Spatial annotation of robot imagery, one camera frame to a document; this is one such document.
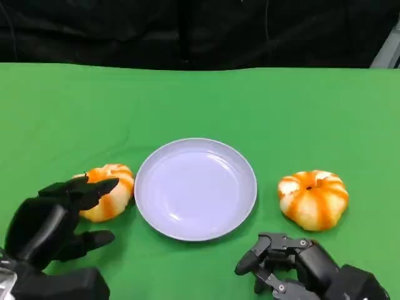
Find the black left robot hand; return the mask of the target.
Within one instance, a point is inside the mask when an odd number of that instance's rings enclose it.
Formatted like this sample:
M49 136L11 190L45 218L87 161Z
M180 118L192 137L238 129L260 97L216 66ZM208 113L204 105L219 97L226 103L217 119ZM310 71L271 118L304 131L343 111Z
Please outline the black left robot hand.
M55 182L23 201L7 230L4 250L13 260L40 271L52 261L70 261L84 257L112 243L108 230L75 234L79 213L99 204L102 196L117 185L117 178L90 183L87 175Z

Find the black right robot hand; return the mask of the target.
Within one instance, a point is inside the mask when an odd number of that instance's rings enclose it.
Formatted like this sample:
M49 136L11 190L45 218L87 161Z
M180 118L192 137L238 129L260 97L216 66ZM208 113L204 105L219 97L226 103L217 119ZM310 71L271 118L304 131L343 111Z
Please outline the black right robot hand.
M262 232L234 272L253 274L256 294L270 291L274 299L322 299L339 266L315 240Z

